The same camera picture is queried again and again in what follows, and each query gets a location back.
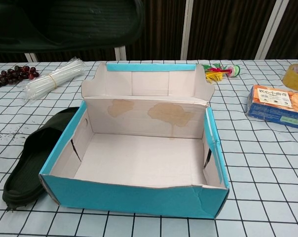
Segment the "tape roll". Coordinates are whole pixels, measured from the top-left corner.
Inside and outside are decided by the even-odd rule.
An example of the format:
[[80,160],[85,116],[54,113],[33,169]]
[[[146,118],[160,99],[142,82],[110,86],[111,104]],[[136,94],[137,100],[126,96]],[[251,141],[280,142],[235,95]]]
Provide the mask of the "tape roll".
[[288,68],[283,78],[283,84],[290,89],[298,90],[298,64],[292,64]]

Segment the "plastic straw bundle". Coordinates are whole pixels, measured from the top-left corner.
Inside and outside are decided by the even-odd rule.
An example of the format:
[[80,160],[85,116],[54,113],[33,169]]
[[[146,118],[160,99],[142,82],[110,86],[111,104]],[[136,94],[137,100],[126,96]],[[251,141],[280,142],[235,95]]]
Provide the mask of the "plastic straw bundle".
[[25,86],[27,100],[36,100],[50,91],[56,89],[62,83],[83,73],[85,64],[81,59],[73,58],[64,66],[53,72],[40,76],[35,81]]

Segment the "brown curtain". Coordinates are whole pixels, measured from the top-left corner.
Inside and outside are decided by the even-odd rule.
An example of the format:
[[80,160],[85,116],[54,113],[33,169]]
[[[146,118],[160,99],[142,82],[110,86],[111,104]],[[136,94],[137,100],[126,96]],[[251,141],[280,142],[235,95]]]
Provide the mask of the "brown curtain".
[[0,63],[27,62],[24,53],[0,53]]
[[194,1],[187,59],[254,59],[275,0]]
[[63,51],[36,53],[40,62],[65,62],[73,57],[82,59],[83,61],[112,61],[115,60],[114,48],[108,49],[92,49],[81,51]]
[[266,58],[298,59],[298,0],[289,1]]
[[144,0],[145,28],[127,60],[180,59],[186,0]]

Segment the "orange package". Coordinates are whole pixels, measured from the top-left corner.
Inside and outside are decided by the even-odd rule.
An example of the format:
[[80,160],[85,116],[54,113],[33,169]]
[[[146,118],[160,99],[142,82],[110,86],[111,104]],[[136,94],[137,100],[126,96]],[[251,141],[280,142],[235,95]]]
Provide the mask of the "orange package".
[[298,128],[298,93],[254,85],[247,104],[248,116]]

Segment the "checkered table surface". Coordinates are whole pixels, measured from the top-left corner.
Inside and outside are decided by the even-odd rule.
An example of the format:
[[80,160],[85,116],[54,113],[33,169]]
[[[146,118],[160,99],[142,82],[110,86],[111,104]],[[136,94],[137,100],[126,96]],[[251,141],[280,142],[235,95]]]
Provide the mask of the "checkered table surface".
[[[58,206],[48,195],[17,211],[5,212],[3,185],[18,162],[25,139],[58,111],[80,105],[81,82],[92,79],[99,65],[86,62],[83,76],[34,102],[23,99],[27,81],[0,88],[0,237],[298,237],[298,129],[244,114],[252,85],[286,89],[281,79],[288,66],[298,60],[153,62],[241,67],[240,76],[215,84],[211,100],[231,188],[217,219],[72,209]],[[63,64],[27,65],[46,74]],[[14,66],[0,63],[0,71]]]

